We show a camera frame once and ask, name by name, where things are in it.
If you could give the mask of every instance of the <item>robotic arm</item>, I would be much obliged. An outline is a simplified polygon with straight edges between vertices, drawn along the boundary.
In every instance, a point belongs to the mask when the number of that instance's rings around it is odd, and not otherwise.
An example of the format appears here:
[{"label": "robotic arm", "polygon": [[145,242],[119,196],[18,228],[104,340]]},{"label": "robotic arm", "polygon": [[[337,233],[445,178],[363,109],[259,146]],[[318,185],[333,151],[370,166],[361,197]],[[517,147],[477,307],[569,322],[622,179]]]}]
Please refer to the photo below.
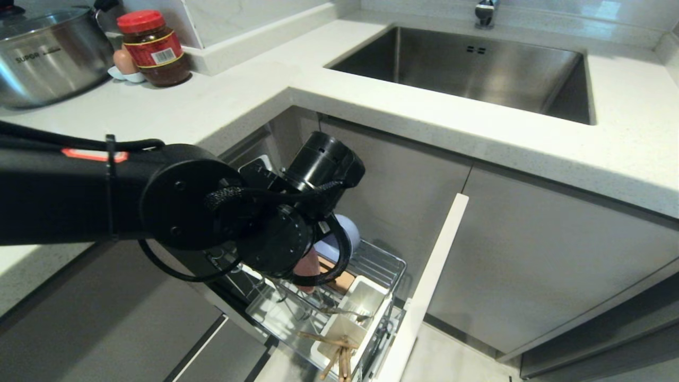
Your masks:
[{"label": "robotic arm", "polygon": [[[339,276],[350,242],[333,215],[365,168],[337,139],[314,132],[282,176],[252,162],[237,171],[194,145],[157,139],[92,141],[0,122],[0,245],[136,239],[163,271],[206,282],[239,262],[302,286]],[[333,233],[334,269],[298,276],[313,243]],[[226,241],[238,259],[219,273],[189,276],[166,266],[145,239],[202,250]]]}]

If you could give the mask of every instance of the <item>red jar lid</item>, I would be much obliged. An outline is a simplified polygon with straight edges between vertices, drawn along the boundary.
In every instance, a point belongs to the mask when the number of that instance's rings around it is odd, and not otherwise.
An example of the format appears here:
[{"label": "red jar lid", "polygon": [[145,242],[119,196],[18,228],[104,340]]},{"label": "red jar lid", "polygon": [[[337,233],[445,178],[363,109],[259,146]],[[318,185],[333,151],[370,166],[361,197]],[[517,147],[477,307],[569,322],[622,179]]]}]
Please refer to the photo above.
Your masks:
[{"label": "red jar lid", "polygon": [[130,12],[118,19],[118,28],[123,33],[140,33],[165,25],[163,15],[156,10]]}]

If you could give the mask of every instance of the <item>pot lid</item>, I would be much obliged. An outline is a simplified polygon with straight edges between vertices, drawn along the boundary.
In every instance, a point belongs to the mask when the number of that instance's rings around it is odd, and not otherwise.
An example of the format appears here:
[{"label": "pot lid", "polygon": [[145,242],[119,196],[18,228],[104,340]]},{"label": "pot lid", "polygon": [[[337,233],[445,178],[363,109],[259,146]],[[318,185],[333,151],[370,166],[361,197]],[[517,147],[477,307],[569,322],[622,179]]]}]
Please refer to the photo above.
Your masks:
[{"label": "pot lid", "polygon": [[72,7],[52,11],[26,11],[24,14],[0,18],[0,40],[49,29],[87,14],[89,11],[89,7]]}]

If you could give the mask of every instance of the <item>open cabinet door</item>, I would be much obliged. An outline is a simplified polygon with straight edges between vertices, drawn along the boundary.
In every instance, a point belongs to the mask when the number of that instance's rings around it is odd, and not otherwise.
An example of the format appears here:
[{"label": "open cabinet door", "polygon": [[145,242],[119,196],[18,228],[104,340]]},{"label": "open cabinet door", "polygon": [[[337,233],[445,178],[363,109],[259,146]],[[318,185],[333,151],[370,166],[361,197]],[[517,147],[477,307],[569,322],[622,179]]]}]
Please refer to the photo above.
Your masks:
[{"label": "open cabinet door", "polygon": [[434,250],[429,256],[429,261],[415,289],[415,294],[405,303],[405,315],[401,321],[401,326],[386,354],[382,367],[377,373],[377,377],[373,381],[395,382],[401,380],[468,201],[469,197],[462,194],[457,194],[455,197],[439,233],[439,238],[434,245]]}]

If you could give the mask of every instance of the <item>red label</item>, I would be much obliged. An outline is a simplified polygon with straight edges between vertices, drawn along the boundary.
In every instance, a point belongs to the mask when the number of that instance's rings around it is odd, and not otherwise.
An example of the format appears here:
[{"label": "red label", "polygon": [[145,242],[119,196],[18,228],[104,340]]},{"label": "red label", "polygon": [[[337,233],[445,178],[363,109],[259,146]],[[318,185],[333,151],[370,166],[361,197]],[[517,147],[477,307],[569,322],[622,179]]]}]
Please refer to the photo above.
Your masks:
[{"label": "red label", "polygon": [[143,69],[171,64],[184,55],[175,32],[155,41],[124,45],[134,63]]}]

